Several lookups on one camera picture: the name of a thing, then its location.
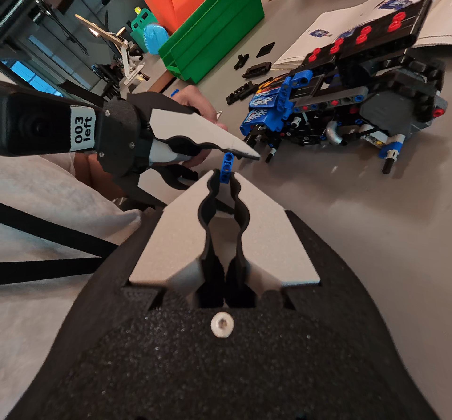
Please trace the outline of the person's left forearm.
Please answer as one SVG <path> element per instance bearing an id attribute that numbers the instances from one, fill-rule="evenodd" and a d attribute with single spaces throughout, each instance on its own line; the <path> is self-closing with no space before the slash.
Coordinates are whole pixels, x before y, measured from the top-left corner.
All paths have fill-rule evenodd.
<path id="1" fill-rule="evenodd" d="M 76 179 L 100 193 L 109 201 L 126 197 L 126 193 L 113 180 L 113 175 L 105 172 L 96 154 L 75 153 L 74 169 Z"/>

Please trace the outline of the blue black lego truck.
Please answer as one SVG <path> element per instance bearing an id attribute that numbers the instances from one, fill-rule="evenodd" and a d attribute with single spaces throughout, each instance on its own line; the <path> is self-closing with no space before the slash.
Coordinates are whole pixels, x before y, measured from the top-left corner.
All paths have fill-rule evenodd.
<path id="1" fill-rule="evenodd" d="M 365 140 L 379 149 L 389 174 L 404 142 L 443 116 L 445 66 L 413 48 L 432 0 L 420 0 L 351 34 L 315 48 L 289 73 L 264 82 L 240 125 L 245 143 L 346 146 Z"/>

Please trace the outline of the light blue round lid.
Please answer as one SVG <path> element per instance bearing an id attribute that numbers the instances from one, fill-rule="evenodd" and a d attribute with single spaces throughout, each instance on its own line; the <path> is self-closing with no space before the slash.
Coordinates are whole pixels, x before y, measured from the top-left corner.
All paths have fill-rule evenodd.
<path id="1" fill-rule="evenodd" d="M 151 23 L 144 28 L 143 38 L 147 51 L 152 55 L 158 55 L 160 48 L 170 37 L 164 27 L 158 23 Z"/>

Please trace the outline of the black lego frame piece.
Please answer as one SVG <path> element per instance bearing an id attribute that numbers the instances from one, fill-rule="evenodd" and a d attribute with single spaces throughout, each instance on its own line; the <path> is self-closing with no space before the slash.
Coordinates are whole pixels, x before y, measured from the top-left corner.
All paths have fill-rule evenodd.
<path id="1" fill-rule="evenodd" d="M 226 97 L 227 105 L 230 106 L 237 101 L 244 100 L 250 95 L 251 90 L 252 88 L 247 83 L 242 85 Z"/>

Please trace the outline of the thin black lego beam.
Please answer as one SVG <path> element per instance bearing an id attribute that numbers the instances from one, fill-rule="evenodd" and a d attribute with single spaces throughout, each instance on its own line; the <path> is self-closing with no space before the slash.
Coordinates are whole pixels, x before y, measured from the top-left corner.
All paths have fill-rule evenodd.
<path id="1" fill-rule="evenodd" d="M 249 67 L 242 75 L 243 79 L 251 79 L 266 75 L 272 68 L 272 62 L 262 62 Z"/>

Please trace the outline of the green plastic bin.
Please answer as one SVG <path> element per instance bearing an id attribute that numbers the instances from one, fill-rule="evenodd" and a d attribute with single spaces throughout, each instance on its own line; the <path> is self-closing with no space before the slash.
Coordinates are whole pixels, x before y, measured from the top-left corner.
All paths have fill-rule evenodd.
<path id="1" fill-rule="evenodd" d="M 205 0 L 159 55 L 174 77 L 197 84 L 263 18 L 261 0 Z"/>

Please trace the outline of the lego instruction booklet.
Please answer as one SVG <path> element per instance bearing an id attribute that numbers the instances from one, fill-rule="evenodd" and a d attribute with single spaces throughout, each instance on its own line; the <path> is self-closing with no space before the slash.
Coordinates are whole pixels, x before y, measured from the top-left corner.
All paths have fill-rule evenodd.
<path id="1" fill-rule="evenodd" d="M 347 38 L 359 25 L 371 21 L 420 0 L 368 0 L 347 9 L 321 14 L 315 22 L 273 63 L 272 70 L 289 71 L 299 66 L 315 48 L 332 44 L 339 38 Z M 452 0 L 432 0 L 415 48 L 452 44 Z"/>

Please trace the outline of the small blue lego piece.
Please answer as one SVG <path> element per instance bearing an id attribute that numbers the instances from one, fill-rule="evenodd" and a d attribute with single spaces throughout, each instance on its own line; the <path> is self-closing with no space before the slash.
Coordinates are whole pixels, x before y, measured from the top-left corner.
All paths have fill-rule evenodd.
<path id="1" fill-rule="evenodd" d="M 228 184 L 230 180 L 230 175 L 232 173 L 232 167 L 234 163 L 234 155 L 231 152 L 224 154 L 219 181 L 223 184 Z"/>

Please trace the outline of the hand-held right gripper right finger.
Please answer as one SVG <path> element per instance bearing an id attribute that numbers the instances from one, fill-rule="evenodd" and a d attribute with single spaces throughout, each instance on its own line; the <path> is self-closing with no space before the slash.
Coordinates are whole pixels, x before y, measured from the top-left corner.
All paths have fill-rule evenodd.
<path id="1" fill-rule="evenodd" d="M 268 291 L 318 285 L 320 276 L 297 235 L 295 216 L 242 175 L 230 177 L 240 230 L 225 279 L 225 302 L 252 308 Z"/>

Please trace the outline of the wooden desk lamp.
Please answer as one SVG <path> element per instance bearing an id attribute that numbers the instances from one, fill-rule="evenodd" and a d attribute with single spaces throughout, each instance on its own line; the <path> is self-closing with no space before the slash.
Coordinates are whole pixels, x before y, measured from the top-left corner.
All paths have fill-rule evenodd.
<path id="1" fill-rule="evenodd" d="M 131 51 L 135 50 L 137 45 L 125 38 L 126 27 L 123 26 L 116 33 L 110 32 L 107 24 L 108 12 L 105 14 L 106 29 L 101 28 L 99 25 L 78 14 L 75 14 L 75 17 L 95 38 L 103 39 L 109 44 L 111 49 L 116 49 L 115 54 L 118 56 L 119 64 L 124 73 L 125 86 L 128 87 L 131 84 L 138 85 L 140 82 L 149 80 L 149 76 L 143 72 L 145 66 L 143 57 L 141 55 L 131 55 Z"/>

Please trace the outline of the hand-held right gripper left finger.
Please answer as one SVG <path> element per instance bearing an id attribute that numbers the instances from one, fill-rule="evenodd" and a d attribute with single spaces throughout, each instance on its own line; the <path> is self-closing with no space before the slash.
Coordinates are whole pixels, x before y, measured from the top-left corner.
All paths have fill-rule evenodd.
<path id="1" fill-rule="evenodd" d="M 210 170 L 163 210 L 131 285 L 193 295 L 201 308 L 223 307 L 225 274 L 208 228 L 217 212 L 219 178 L 219 170 Z"/>

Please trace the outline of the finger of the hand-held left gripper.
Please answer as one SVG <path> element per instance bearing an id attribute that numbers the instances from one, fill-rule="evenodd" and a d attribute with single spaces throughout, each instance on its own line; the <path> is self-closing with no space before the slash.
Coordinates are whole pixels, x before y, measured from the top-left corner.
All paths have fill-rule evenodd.
<path id="1" fill-rule="evenodd" d="M 166 143 L 154 141 L 150 150 L 149 166 L 179 164 L 184 167 L 196 167 L 209 156 L 211 150 L 203 150 L 198 147 L 195 147 L 195 150 L 199 150 L 199 153 L 195 156 L 190 156 L 174 152 Z"/>
<path id="2" fill-rule="evenodd" d="M 244 141 L 196 113 L 152 111 L 149 123 L 154 138 L 170 147 L 216 149 L 235 157 L 260 160 L 257 151 Z"/>

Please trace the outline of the small green container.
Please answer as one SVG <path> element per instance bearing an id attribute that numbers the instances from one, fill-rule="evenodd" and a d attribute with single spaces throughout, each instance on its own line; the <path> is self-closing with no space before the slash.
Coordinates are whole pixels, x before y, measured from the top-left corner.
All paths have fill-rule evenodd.
<path id="1" fill-rule="evenodd" d="M 130 36 L 143 51 L 145 51 L 144 29 L 154 23 L 158 24 L 157 18 L 150 10 L 143 8 L 130 24 L 132 30 Z"/>

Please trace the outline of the person's left hand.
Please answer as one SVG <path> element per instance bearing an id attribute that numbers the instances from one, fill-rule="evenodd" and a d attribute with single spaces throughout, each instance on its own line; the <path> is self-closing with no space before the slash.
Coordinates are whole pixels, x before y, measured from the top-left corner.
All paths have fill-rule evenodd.
<path id="1" fill-rule="evenodd" d="M 184 89 L 176 92 L 172 99 L 184 106 L 196 108 L 199 114 L 206 120 L 216 124 L 219 128 L 228 130 L 223 123 L 218 123 L 217 112 L 212 104 L 201 94 L 200 90 L 194 85 L 188 85 Z M 211 150 L 201 150 L 200 153 L 190 159 L 181 163 L 186 168 L 193 168 L 201 163 L 209 156 Z"/>

